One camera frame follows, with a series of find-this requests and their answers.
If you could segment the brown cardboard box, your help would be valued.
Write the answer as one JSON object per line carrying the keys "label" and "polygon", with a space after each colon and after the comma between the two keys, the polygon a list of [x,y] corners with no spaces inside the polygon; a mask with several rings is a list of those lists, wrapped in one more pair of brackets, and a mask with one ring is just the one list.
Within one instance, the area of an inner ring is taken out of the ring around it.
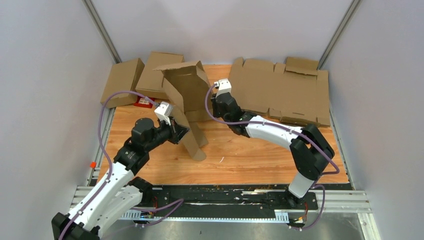
{"label": "brown cardboard box", "polygon": [[165,64],[153,70],[163,74],[162,89],[173,105],[171,116],[176,123],[189,128],[189,132],[181,140],[182,144],[193,160],[205,160],[207,155],[202,147],[208,144],[208,140],[198,122],[211,119],[207,110],[211,110],[212,105],[205,104],[211,85],[202,62],[198,60]]}

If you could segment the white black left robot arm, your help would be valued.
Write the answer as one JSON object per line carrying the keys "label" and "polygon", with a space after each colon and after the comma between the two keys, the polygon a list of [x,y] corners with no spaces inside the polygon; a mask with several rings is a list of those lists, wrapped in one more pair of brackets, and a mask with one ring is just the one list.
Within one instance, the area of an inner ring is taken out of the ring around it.
{"label": "white black left robot arm", "polygon": [[150,118],[138,119],[100,182],[67,214],[53,217],[54,239],[99,240],[128,210],[149,206],[152,185],[137,173],[149,161],[150,151],[165,142],[179,144],[189,131],[173,117],[159,121],[158,127]]}

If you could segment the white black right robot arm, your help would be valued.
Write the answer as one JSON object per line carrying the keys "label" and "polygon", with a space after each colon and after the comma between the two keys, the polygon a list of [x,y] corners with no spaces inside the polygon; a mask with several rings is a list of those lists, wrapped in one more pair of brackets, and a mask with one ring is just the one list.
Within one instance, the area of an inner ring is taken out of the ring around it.
{"label": "white black right robot arm", "polygon": [[221,118],[235,134],[262,139],[290,151],[297,174],[285,191],[285,201],[292,209],[301,207],[306,201],[306,193],[335,156],[320,130],[314,124],[289,126],[243,111],[230,93],[214,93],[210,101],[213,117]]}

